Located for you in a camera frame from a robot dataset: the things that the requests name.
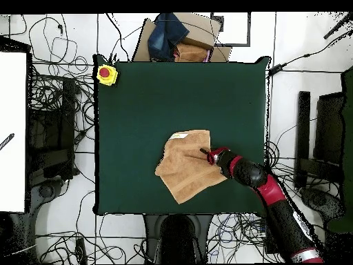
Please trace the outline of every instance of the emergency stop button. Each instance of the emergency stop button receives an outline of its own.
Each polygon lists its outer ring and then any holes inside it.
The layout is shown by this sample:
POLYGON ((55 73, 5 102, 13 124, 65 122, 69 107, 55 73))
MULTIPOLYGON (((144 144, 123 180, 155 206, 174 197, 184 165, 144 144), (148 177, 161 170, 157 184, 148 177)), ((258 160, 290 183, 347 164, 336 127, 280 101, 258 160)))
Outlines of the emergency stop button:
POLYGON ((108 77, 109 76, 109 70, 107 68, 101 68, 99 71, 99 75, 102 77, 108 77))
POLYGON ((98 67, 97 79, 101 84, 111 86, 117 81, 118 72, 115 67, 102 65, 98 67))

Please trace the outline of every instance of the red button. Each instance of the red button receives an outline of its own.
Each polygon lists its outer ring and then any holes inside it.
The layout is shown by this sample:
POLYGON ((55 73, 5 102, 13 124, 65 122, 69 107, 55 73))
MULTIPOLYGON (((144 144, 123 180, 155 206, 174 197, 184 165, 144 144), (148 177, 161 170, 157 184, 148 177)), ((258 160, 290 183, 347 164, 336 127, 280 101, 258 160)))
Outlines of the red button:
POLYGON ((108 77, 109 76, 109 70, 107 68, 101 68, 99 71, 99 75, 102 77, 108 77))

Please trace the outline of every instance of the white cable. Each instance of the white cable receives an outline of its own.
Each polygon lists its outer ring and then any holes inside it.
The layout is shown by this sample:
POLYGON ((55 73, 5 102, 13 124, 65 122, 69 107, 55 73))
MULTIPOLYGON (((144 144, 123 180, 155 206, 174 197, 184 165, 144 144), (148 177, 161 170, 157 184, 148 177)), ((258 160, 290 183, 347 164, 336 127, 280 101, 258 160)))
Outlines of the white cable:
POLYGON ((9 255, 6 255, 5 257, 7 257, 7 256, 11 256, 11 255, 15 255, 15 254, 18 254, 18 253, 20 253, 20 252, 27 251, 27 250, 29 250, 29 249, 31 249, 31 248, 33 248, 33 247, 35 247, 36 245, 38 245, 38 243, 37 243, 37 244, 34 244, 34 245, 33 245, 33 246, 31 246, 31 247, 24 248, 24 249, 22 249, 22 250, 20 250, 20 251, 13 252, 13 253, 11 253, 11 254, 9 254, 9 255))

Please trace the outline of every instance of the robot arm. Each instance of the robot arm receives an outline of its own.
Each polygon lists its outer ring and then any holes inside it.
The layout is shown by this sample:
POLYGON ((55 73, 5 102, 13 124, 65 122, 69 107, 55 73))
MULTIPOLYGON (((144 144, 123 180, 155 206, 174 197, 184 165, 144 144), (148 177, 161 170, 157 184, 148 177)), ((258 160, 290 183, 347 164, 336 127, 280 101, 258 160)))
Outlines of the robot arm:
POLYGON ((232 153, 228 148, 217 148, 207 155, 210 164, 221 168, 228 179, 249 186, 261 198, 267 210, 267 223, 283 259, 294 263, 322 263, 318 251, 307 233, 307 226, 288 203, 276 179, 264 167, 232 153))

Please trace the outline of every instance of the white tag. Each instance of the white tag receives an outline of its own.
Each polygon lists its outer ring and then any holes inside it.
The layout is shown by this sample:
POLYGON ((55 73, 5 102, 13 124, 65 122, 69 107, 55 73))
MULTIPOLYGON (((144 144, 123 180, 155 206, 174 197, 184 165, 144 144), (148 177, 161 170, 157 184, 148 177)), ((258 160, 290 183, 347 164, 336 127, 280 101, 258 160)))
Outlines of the white tag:
POLYGON ((187 137, 187 136, 188 136, 187 133, 174 133, 174 134, 169 138, 169 140, 175 139, 175 138, 185 138, 185 137, 187 137))
POLYGON ((301 220, 301 218, 299 217, 298 213, 296 213, 295 211, 293 212, 293 217, 295 218, 296 222, 298 223, 298 225, 301 227, 301 230, 303 231, 304 235, 312 241, 312 238, 310 236, 309 233, 309 228, 307 227, 307 225, 305 224, 305 222, 303 222, 301 220))

